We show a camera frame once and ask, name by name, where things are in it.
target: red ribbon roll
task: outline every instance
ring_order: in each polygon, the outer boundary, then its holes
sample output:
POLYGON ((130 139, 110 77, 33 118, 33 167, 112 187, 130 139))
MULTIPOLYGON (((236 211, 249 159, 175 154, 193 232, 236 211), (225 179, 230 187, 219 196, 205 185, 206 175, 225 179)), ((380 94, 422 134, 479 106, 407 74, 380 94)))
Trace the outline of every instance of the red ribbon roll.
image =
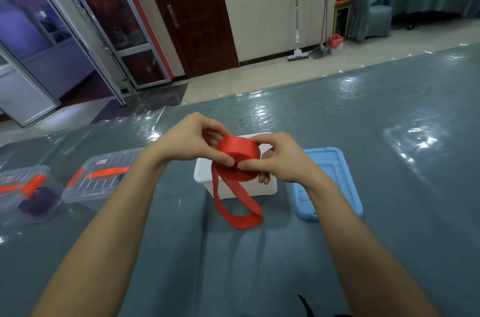
POLYGON ((264 220, 260 206, 239 183, 255 179, 258 176, 258 172, 245 171, 237 168, 238 162, 247 159, 260 159, 261 153, 258 145, 245 137, 231 136, 220 141, 216 149, 228 154, 235 160, 233 167, 226 167, 219 163, 212 162, 213 199, 216 210, 237 230, 250 229, 258 226, 264 220), (231 189, 235 197, 248 208, 251 212, 249 215, 234 216, 227 211, 219 197, 219 176, 231 189))

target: person's left hand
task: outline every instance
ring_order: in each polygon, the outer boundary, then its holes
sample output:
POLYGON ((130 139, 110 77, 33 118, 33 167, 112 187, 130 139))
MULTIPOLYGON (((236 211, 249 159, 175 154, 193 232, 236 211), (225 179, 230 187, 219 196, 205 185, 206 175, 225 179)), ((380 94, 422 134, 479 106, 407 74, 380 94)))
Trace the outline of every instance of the person's left hand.
POLYGON ((207 158, 233 167, 235 160, 231 156, 215 150, 220 140, 231 136, 222 123, 196 112, 185 116, 145 150, 166 161, 207 158))

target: blue plastic lid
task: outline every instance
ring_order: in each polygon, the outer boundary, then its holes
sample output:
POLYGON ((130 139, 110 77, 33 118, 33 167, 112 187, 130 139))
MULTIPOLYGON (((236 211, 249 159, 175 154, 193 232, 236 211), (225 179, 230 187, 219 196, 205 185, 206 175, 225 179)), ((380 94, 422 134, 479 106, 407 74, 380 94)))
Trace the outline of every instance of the blue plastic lid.
MULTIPOLYGON (((324 147, 322 149, 305 149, 305 153, 332 178, 353 208, 353 211, 361 217, 363 215, 362 202, 360 201, 342 151, 336 147, 324 147)), ((297 216, 304 221, 317 222, 317 213, 305 188, 298 183, 293 183, 293 192, 295 195, 295 211, 297 212, 297 216)))

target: forearm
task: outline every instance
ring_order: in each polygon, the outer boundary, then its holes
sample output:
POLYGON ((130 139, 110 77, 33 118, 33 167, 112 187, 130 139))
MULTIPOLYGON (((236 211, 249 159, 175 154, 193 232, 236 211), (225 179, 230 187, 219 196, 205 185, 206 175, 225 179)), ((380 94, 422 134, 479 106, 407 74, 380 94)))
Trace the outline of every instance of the forearm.
POLYGON ((354 316, 439 316, 415 280, 363 224, 332 180, 306 190, 354 316))
POLYGON ((143 151, 51 278, 32 317, 116 316, 166 162, 143 151))

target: green covered chair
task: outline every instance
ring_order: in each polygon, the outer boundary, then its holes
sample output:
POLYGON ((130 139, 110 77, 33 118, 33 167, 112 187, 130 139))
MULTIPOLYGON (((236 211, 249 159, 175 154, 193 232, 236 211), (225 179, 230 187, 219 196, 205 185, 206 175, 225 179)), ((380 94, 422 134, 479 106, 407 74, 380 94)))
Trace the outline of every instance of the green covered chair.
POLYGON ((366 37, 387 37, 392 24, 392 8, 385 5, 370 6, 370 0, 353 0, 348 24, 348 37, 364 41, 366 37))

